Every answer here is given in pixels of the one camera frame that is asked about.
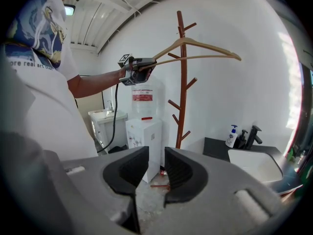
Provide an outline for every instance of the red label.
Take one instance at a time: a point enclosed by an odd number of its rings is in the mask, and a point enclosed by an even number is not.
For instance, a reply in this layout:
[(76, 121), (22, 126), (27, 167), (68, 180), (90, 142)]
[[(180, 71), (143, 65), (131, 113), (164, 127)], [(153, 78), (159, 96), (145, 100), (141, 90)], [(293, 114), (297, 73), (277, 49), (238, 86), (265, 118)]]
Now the red label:
[(152, 101), (152, 95), (133, 95), (133, 101)]
[(133, 90), (133, 101), (152, 101), (152, 90)]
[(144, 117), (144, 118), (142, 117), (141, 118), (141, 120), (151, 120), (151, 119), (152, 119), (152, 117)]

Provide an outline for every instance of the person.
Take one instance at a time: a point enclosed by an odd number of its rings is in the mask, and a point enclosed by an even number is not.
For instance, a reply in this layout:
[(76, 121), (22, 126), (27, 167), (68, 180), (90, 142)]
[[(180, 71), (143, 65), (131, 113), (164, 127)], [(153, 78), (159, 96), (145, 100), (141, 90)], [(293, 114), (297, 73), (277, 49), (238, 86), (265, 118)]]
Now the person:
[(70, 49), (63, 0), (29, 0), (7, 31), (4, 52), (35, 100), (18, 132), (61, 161), (97, 156), (74, 98), (119, 83), (125, 71), (80, 77)]

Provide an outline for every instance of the sink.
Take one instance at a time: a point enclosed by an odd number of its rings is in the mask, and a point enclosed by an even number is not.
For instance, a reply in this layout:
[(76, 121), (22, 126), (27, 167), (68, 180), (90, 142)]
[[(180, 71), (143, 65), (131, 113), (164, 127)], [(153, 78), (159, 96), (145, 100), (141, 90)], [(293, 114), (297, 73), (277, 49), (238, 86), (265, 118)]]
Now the sink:
[(228, 150), (230, 162), (262, 183), (280, 181), (283, 174), (267, 153), (244, 150)]
[(92, 116), (95, 119), (104, 119), (104, 118), (113, 118), (114, 117), (114, 112), (111, 111), (101, 111), (101, 112), (94, 112), (92, 113)]

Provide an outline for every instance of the window light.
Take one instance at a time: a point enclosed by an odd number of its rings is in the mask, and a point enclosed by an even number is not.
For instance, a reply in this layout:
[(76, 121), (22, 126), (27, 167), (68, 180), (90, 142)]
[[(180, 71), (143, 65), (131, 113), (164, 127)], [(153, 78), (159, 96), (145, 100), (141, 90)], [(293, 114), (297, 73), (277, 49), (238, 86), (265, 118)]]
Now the window light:
[(67, 16), (73, 16), (75, 11), (75, 6), (70, 4), (64, 4), (65, 7), (65, 13)]

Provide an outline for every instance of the wooden hanger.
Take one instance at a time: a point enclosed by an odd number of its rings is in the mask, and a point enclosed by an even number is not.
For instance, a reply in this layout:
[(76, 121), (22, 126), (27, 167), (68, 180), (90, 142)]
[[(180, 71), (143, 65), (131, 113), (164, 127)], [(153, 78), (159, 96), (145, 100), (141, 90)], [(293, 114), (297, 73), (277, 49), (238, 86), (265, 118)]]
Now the wooden hanger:
[(198, 42), (196, 40), (193, 40), (192, 38), (189, 38), (189, 37), (179, 38), (171, 46), (169, 46), (168, 48), (164, 49), (163, 51), (161, 51), (160, 53), (155, 55), (153, 58), (157, 60), (160, 57), (164, 56), (165, 54), (169, 53), (171, 50), (174, 50), (175, 48), (177, 48), (177, 47), (179, 47), (181, 45), (193, 45), (193, 46), (197, 46), (197, 47), (201, 47), (201, 48), (205, 48), (205, 49), (214, 50), (214, 51), (222, 53), (224, 55), (203, 55), (203, 56), (181, 57), (181, 58), (177, 58), (177, 59), (174, 59), (174, 60), (167, 60), (167, 61), (163, 61), (163, 62), (154, 64), (154, 65), (148, 65), (148, 66), (145, 66), (145, 67), (141, 67), (139, 69), (139, 71), (142, 71), (144, 69), (153, 67), (155, 65), (161, 65), (161, 64), (171, 63), (171, 62), (175, 62), (175, 61), (181, 61), (181, 60), (187, 60), (187, 59), (196, 59), (196, 58), (209, 58), (209, 57), (234, 58), (234, 59), (237, 59), (237, 60), (241, 61), (240, 56), (238, 56), (234, 52), (230, 52), (227, 49), (219, 48), (219, 47), (216, 47), (216, 46), (213, 46), (213, 45), (200, 43), (200, 42)]
[(163, 64), (167, 64), (167, 63), (171, 63), (171, 62), (187, 60), (187, 59), (196, 59), (196, 58), (208, 58), (208, 57), (235, 58), (235, 59), (238, 59), (235, 56), (226, 56), (226, 55), (204, 55), (204, 56), (180, 57), (180, 58), (177, 58), (177, 59), (171, 59), (171, 60), (166, 60), (166, 61), (163, 61), (163, 62), (159, 62), (159, 63), (153, 64), (153, 65), (143, 66), (143, 67), (141, 67), (139, 69), (139, 71), (142, 71), (144, 69), (147, 69), (147, 68), (150, 68), (150, 67), (153, 67), (153, 66), (163, 65)]

